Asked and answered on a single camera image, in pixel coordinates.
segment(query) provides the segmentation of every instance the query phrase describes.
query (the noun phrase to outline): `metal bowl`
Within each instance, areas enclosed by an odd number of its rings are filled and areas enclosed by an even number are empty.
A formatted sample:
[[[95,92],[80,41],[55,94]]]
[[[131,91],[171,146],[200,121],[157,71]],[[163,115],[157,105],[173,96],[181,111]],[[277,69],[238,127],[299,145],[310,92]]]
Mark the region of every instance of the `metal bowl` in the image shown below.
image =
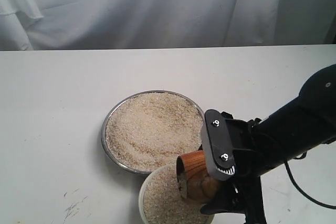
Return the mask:
[[[174,94],[174,95],[178,95],[179,97],[183,97],[184,99],[186,99],[188,102],[190,102],[192,105],[194,105],[200,116],[203,118],[204,120],[204,112],[202,111],[202,109],[194,102],[192,101],[191,99],[189,99],[188,97],[185,97],[184,95],[181,95],[181,94],[178,94],[178,93],[175,93],[175,92],[172,92],[172,91],[166,91],[166,90],[150,90],[150,91],[145,91],[145,92],[141,92],[141,93],[137,93],[137,94],[134,94],[134,95],[131,95],[130,97],[127,97],[126,99],[122,100],[121,102],[119,102],[109,113],[108,115],[106,116],[105,120],[104,120],[104,123],[103,123],[103,126],[101,128],[101,143],[103,145],[103,148],[107,154],[107,156],[113,161],[115,162],[118,166],[120,166],[121,168],[123,168],[124,170],[127,170],[128,172],[131,172],[131,173],[135,173],[135,174],[139,174],[139,175],[149,175],[151,172],[148,172],[148,171],[143,171],[143,170],[137,170],[137,169],[133,169],[131,167],[128,167],[127,165],[125,164],[122,164],[113,154],[112,151],[109,150],[108,148],[108,145],[107,145],[107,142],[106,142],[106,126],[107,126],[107,122],[108,120],[110,119],[110,117],[113,115],[113,113],[122,105],[124,104],[125,102],[127,102],[128,100],[130,99],[133,99],[141,94],[146,94],[146,93],[169,93],[169,94]]]

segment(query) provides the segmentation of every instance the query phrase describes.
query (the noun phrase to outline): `white bowl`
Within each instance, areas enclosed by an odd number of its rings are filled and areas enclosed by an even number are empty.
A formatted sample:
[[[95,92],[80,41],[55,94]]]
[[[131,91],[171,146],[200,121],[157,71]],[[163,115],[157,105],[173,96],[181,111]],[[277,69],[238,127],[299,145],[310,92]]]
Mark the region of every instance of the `white bowl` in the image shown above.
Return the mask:
[[[161,166],[160,168],[156,169],[155,171],[153,171],[143,182],[141,188],[140,188],[140,192],[139,192],[139,200],[138,200],[138,205],[139,205],[139,212],[140,212],[140,216],[141,219],[143,221],[144,224],[150,224],[147,219],[146,219],[146,215],[145,212],[143,210],[143,197],[147,188],[148,183],[152,180],[152,178],[162,169],[166,168],[167,166],[175,166],[175,164],[170,164],[170,165],[164,165]],[[204,224],[210,224],[214,219],[214,215],[209,215],[209,218],[207,219],[207,221]]]

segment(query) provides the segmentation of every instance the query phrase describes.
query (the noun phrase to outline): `table surface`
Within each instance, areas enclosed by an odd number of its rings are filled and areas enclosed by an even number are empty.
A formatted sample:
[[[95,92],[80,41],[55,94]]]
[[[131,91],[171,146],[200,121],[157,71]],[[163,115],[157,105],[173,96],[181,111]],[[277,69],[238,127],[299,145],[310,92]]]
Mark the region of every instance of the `table surface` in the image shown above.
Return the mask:
[[[0,52],[0,223],[142,223],[143,178],[104,155],[100,128],[120,100],[171,90],[205,111],[265,118],[336,63],[336,45],[101,51]],[[299,185],[336,205],[336,145],[291,161]],[[262,177],[268,223],[333,223],[284,167]],[[243,224],[216,215],[213,223]]]

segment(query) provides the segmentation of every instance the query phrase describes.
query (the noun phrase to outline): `uncooked rice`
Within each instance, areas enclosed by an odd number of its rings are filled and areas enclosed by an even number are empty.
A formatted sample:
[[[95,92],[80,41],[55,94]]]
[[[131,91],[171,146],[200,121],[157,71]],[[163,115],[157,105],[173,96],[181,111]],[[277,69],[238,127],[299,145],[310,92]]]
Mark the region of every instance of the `uncooked rice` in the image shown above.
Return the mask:
[[[189,205],[181,199],[176,166],[166,166],[148,183],[143,210],[149,224],[204,224],[209,218],[200,213],[200,205]]]
[[[174,164],[201,144],[203,119],[178,95],[145,93],[122,104],[107,122],[106,140],[117,160],[129,168],[152,172]]]

